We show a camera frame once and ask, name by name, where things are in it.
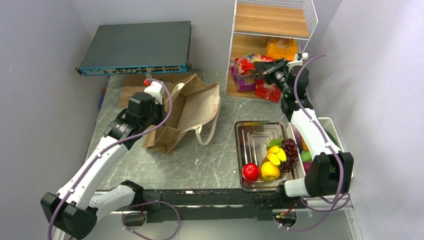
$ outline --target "orange snack bag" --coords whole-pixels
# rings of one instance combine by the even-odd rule
[[[286,58],[288,61],[293,61],[297,53],[298,44],[292,38],[271,37],[266,44],[266,55],[273,59]]]

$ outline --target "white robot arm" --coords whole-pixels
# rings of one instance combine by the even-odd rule
[[[164,85],[153,82],[144,92],[135,93],[128,108],[109,123],[104,136],[81,169],[56,194],[47,192],[43,196],[41,206],[49,222],[80,240],[109,213],[144,202],[143,188],[131,181],[124,181],[100,196],[94,196],[94,193],[112,167],[141,138],[141,133],[150,125],[158,125],[167,119],[164,119],[162,104],[164,91]]]
[[[289,198],[333,195],[340,190],[339,179],[343,179],[340,191],[345,193],[349,190],[350,177],[339,176],[350,176],[353,168],[352,155],[340,152],[330,140],[307,98],[309,71],[305,68],[308,62],[304,61],[309,57],[307,53],[299,53],[290,62],[283,58],[253,63],[267,84],[275,84],[281,90],[281,110],[300,132],[313,159],[305,177],[284,182],[285,195]],[[335,167],[335,172],[330,172],[330,166]]]

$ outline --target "white wire rack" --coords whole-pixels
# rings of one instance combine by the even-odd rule
[[[283,8],[303,9],[307,0],[238,0],[241,4],[256,4]]]
[[[229,68],[227,69],[227,76],[229,73],[228,71],[230,69],[230,66],[234,64],[234,62],[231,61],[234,34],[268,36],[268,37],[277,37],[277,38],[292,38],[292,39],[295,39],[297,42],[298,51],[301,53],[304,53],[306,50],[306,47],[308,46],[309,40],[311,39],[312,34],[314,33],[314,30],[318,25],[317,12],[315,11],[313,0],[236,0],[234,1],[234,3],[235,3],[235,8],[234,8],[234,16],[233,16],[233,22],[232,22],[231,43],[229,46],[229,53],[228,53]],[[303,11],[308,36],[292,36],[290,34],[286,36],[285,34],[287,33],[285,34],[283,33],[279,35],[275,33],[266,34],[261,32],[235,31],[237,4],[251,4],[251,5],[262,5],[262,6],[270,6],[270,7],[301,9]],[[225,92],[227,93],[227,84],[225,84]],[[228,97],[244,98],[243,96],[234,96],[234,95],[228,95],[228,94],[226,95]]]
[[[306,44],[302,44],[302,53],[305,51],[309,39],[311,39],[311,36],[318,25],[317,12],[315,11],[313,0],[237,0],[236,2],[239,4],[254,4],[281,8],[302,9],[306,21],[307,31],[309,33],[309,38],[303,39],[307,42]]]
[[[311,36],[318,25],[318,17],[317,12],[315,11],[314,2],[312,0],[306,0],[302,9],[306,20],[307,31],[309,32],[309,39],[311,39]]]

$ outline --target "snack bag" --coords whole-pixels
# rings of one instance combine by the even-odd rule
[[[237,92],[253,92],[256,89],[255,82],[261,77],[254,76],[239,76],[235,67],[231,68],[231,76],[235,82]]]
[[[254,94],[262,99],[278,102],[281,97],[281,91],[275,84],[267,84],[263,79],[256,81],[256,90]]]
[[[288,61],[293,61],[297,53],[298,44],[292,38],[270,37],[266,44],[266,55],[273,59],[286,58]]]
[[[257,75],[256,68],[253,65],[253,62],[272,62],[274,59],[272,57],[263,56],[259,54],[249,54],[236,58],[234,61],[234,67],[237,69],[239,75],[244,76],[253,76]]]

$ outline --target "metal tray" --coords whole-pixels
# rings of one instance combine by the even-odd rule
[[[274,191],[281,181],[297,179],[301,176],[301,171],[297,171],[299,167],[303,169],[302,161],[292,168],[291,172],[280,175],[279,178],[272,181],[257,180],[255,182],[247,182],[242,177],[243,166],[254,163],[261,167],[263,159],[267,157],[266,142],[273,139],[286,139],[288,137],[286,126],[282,122],[270,121],[239,121],[234,125],[235,141],[238,156],[238,169],[241,188],[246,192]]]

